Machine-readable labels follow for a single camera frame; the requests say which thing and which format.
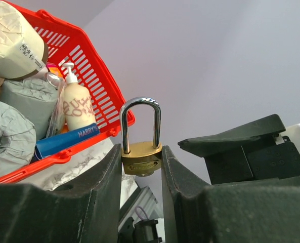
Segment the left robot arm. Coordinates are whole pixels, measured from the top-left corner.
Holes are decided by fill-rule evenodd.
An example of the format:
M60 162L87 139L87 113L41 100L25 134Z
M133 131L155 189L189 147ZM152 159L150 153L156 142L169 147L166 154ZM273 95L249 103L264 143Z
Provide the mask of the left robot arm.
M161 242L157 220L119 226L121 147L53 191L0 184L0 242ZM300 242L300 176L211 186L163 148L166 242Z

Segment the small brass padlock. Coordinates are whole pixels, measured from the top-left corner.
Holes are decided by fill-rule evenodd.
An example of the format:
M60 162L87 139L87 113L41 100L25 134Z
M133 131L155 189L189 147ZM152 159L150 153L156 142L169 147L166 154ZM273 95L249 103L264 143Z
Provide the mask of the small brass padlock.
M148 105L154 110L152 141L130 144L127 125L127 113L136 105ZM138 177L147 177L161 168L162 144L160 142L161 109L157 101L149 97L137 97L128 100L120 110L122 135L121 161L124 173Z

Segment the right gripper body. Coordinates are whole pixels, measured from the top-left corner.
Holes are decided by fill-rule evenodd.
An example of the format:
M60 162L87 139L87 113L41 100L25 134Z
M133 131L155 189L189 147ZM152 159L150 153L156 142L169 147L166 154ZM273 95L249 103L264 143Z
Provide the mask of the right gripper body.
M288 138L277 143L285 126L278 115L269 115L227 130L226 135L252 135L252 141L206 156L213 185L300 176L300 153Z

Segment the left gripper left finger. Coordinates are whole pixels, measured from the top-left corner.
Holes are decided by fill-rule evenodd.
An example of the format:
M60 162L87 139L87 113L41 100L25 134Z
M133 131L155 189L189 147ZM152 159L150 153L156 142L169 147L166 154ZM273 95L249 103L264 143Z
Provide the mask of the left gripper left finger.
M0 242L117 242L121 146L53 191L0 184Z

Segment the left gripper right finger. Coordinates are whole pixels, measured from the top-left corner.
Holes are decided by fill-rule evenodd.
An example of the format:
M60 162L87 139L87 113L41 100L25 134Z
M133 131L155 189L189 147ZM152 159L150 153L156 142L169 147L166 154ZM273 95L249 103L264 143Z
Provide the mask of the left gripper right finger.
M300 176L209 185L162 149L166 242L300 242Z

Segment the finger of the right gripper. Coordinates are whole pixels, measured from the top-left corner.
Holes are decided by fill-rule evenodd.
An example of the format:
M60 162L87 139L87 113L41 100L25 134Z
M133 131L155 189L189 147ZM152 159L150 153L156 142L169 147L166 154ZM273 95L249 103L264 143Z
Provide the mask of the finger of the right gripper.
M182 150L198 157L207 157L279 134L285 130L280 116L272 114L219 134L188 138L178 142L178 145Z

